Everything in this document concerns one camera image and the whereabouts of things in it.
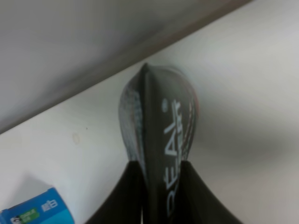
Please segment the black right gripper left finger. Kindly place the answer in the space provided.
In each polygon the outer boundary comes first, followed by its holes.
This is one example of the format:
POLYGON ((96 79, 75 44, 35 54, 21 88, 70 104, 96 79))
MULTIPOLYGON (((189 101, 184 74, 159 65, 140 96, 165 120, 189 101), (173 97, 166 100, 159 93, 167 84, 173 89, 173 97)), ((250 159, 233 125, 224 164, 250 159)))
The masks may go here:
POLYGON ((141 223, 143 190, 144 182, 139 163, 130 161, 112 193, 87 223, 141 223))

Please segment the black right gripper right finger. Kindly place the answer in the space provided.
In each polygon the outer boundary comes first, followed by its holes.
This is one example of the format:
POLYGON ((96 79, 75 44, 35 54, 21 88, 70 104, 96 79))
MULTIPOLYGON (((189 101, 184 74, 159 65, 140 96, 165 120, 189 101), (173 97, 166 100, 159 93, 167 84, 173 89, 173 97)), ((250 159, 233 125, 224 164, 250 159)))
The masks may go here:
POLYGON ((175 211, 177 224, 240 224, 211 192, 188 161, 181 163, 175 211))

